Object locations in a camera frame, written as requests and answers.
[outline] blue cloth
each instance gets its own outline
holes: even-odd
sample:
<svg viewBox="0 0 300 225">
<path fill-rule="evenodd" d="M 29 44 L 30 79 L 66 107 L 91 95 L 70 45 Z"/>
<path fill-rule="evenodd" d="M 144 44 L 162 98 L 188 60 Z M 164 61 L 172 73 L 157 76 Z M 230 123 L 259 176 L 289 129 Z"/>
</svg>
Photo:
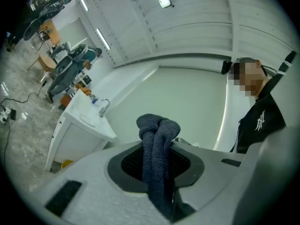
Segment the blue cloth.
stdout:
<svg viewBox="0 0 300 225">
<path fill-rule="evenodd" d="M 156 208 L 169 217 L 172 195 L 169 196 L 169 149 L 179 134 L 180 126 L 167 118 L 145 114 L 136 120 L 139 137 L 143 141 L 144 154 L 142 181 L 148 184 L 148 196 Z"/>
<path fill-rule="evenodd" d="M 96 58 L 96 52 L 93 49 L 91 49 L 91 50 L 88 50 L 86 52 L 86 54 L 82 57 L 82 59 L 77 62 L 77 66 L 79 68 L 78 73 L 80 73 L 83 70 L 83 62 L 84 61 L 89 60 L 91 63 Z"/>
</svg>

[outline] chrome faucet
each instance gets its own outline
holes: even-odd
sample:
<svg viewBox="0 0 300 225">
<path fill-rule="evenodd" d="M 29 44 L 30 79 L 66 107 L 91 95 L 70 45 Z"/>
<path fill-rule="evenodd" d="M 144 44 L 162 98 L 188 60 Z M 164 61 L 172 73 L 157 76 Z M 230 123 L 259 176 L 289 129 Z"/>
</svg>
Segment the chrome faucet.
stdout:
<svg viewBox="0 0 300 225">
<path fill-rule="evenodd" d="M 108 104 L 106 106 L 102 107 L 101 110 L 99 111 L 100 117 L 103 117 L 104 113 L 106 112 L 106 110 L 109 107 L 109 105 L 111 104 L 111 102 L 107 98 L 103 98 L 101 101 L 107 101 L 108 102 Z"/>
</svg>

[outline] white logo on shirt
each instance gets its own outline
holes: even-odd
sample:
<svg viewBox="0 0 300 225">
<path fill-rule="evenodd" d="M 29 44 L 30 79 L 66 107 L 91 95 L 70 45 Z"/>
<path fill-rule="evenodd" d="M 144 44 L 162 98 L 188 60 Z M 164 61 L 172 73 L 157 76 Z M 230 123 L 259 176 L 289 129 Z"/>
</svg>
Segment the white logo on shirt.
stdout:
<svg viewBox="0 0 300 225">
<path fill-rule="evenodd" d="M 263 126 L 263 122 L 264 122 L 264 111 L 262 112 L 262 114 L 260 115 L 259 119 L 257 119 L 257 126 L 256 126 L 256 129 L 257 131 L 259 131 L 262 126 Z"/>
</svg>

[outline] floor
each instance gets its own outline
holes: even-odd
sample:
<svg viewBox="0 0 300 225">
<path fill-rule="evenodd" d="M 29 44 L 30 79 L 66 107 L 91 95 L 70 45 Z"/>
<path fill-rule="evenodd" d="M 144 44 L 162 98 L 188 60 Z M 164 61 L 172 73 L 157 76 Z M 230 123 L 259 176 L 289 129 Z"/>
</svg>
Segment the floor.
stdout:
<svg viewBox="0 0 300 225">
<path fill-rule="evenodd" d="M 45 54 L 43 46 L 40 53 Z M 4 47 L 0 52 L 0 101 L 4 98 L 26 100 L 31 92 L 38 92 L 37 82 L 41 66 L 37 62 L 29 71 L 27 68 L 37 59 L 30 41 L 21 40 L 14 52 Z M 41 89 L 39 97 L 31 95 L 27 103 L 5 101 L 3 105 L 16 110 L 16 121 L 9 120 L 10 135 L 6 150 L 5 168 L 12 182 L 22 191 L 32 192 L 59 171 L 60 164 L 54 163 L 51 172 L 44 170 L 47 154 L 57 120 L 62 114 L 60 98 L 50 104 L 45 93 L 52 80 Z M 0 156 L 3 162 L 4 148 L 8 137 L 8 126 L 0 123 Z"/>
</svg>

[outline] power strip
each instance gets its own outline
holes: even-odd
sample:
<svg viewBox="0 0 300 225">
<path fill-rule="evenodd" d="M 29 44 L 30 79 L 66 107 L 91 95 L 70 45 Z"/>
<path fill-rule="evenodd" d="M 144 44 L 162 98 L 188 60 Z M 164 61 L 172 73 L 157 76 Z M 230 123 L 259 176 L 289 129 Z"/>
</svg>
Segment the power strip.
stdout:
<svg viewBox="0 0 300 225">
<path fill-rule="evenodd" d="M 10 114 L 10 109 L 8 107 L 5 107 L 5 111 L 2 111 L 0 113 L 0 122 L 5 123 L 5 121 L 8 119 L 8 116 Z"/>
</svg>

